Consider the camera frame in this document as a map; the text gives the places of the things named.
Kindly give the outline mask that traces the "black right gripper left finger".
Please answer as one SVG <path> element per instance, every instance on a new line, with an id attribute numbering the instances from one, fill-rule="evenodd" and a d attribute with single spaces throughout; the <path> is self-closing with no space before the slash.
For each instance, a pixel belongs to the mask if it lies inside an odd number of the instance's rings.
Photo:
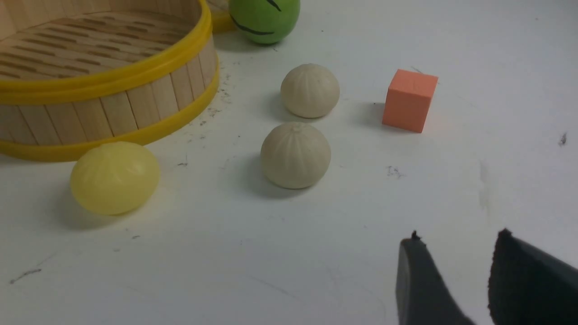
<path id="1" fill-rule="evenodd" d="M 416 231 L 399 243 L 396 304 L 400 325 L 472 325 L 450 294 Z"/>

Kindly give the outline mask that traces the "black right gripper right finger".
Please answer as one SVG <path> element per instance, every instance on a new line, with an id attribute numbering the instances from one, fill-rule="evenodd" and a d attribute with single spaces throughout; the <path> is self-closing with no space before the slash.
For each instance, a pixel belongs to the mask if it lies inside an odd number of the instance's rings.
<path id="1" fill-rule="evenodd" d="M 578 270 L 508 229 L 498 232 L 488 288 L 496 325 L 578 322 Z"/>

